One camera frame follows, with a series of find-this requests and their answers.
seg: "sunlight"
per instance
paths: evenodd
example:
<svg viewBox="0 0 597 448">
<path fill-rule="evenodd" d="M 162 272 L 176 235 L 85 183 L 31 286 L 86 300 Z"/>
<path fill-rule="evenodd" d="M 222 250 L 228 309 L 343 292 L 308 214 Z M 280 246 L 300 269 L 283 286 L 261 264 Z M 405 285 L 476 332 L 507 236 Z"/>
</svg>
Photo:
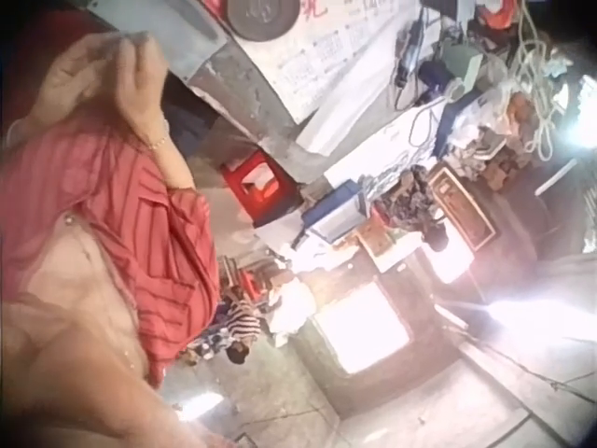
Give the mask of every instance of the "sunlight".
<svg viewBox="0 0 597 448">
<path fill-rule="evenodd" d="M 407 329 L 376 283 L 327 306 L 316 317 L 347 373 L 357 373 L 410 341 Z"/>
</svg>

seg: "hair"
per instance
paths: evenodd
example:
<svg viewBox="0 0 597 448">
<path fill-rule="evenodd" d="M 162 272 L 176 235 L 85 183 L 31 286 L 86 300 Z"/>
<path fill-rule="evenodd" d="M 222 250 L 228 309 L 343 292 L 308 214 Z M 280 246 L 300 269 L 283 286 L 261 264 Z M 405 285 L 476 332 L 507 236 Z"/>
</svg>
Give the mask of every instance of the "hair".
<svg viewBox="0 0 597 448">
<path fill-rule="evenodd" d="M 431 247 L 434 252 L 441 252 L 448 246 L 448 233 L 443 222 L 437 222 L 429 226 L 423 232 L 423 241 Z"/>
<path fill-rule="evenodd" d="M 234 346 L 230 346 L 226 349 L 226 355 L 232 364 L 242 365 L 244 364 L 244 360 L 249 355 L 249 347 L 242 344 L 243 350 L 237 350 Z"/>
</svg>

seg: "hand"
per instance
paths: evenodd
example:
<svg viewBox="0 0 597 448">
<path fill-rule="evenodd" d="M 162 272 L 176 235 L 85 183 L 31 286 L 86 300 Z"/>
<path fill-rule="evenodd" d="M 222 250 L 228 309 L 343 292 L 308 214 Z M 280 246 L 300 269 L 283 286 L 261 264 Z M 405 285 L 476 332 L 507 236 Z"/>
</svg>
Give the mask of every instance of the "hand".
<svg viewBox="0 0 597 448">
<path fill-rule="evenodd" d="M 168 63 L 152 36 L 134 40 L 122 39 L 118 49 L 116 104 L 132 131 L 152 146 L 167 133 L 160 103 Z"/>
<path fill-rule="evenodd" d="M 97 94 L 117 39 L 118 33 L 86 35 L 52 63 L 25 119 L 30 133 L 65 119 L 81 102 Z"/>
</svg>

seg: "round plate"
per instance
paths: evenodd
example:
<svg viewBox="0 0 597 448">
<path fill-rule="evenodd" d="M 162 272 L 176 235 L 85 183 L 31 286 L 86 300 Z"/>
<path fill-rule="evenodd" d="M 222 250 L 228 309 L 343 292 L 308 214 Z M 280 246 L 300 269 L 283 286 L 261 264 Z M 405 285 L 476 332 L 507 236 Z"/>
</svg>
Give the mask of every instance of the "round plate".
<svg viewBox="0 0 597 448">
<path fill-rule="evenodd" d="M 246 40 L 267 42 L 285 35 L 297 22 L 300 0 L 228 0 L 230 27 Z"/>
</svg>

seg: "finger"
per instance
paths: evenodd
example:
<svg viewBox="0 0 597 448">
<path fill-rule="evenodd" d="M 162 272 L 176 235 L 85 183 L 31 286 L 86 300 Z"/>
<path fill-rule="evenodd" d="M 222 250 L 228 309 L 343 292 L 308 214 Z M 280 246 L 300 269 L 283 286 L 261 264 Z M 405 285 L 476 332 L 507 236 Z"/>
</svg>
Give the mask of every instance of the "finger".
<svg viewBox="0 0 597 448">
<path fill-rule="evenodd" d="M 152 35 L 145 34 L 137 52 L 137 85 L 153 84 L 161 89 L 168 74 L 168 63 L 160 44 Z"/>
<path fill-rule="evenodd" d="M 105 49 L 115 45 L 121 36 L 118 32 L 86 35 L 60 55 L 55 64 L 64 71 L 75 73 L 91 59 L 100 57 Z"/>
<path fill-rule="evenodd" d="M 85 68 L 73 76 L 71 82 L 68 83 L 68 88 L 72 92 L 80 94 L 89 89 L 93 84 L 101 84 L 106 66 L 107 60 L 88 63 Z"/>
<path fill-rule="evenodd" d="M 129 39 L 122 39 L 117 56 L 117 98 L 123 98 L 126 92 L 136 89 L 135 86 L 136 54 Z"/>
</svg>

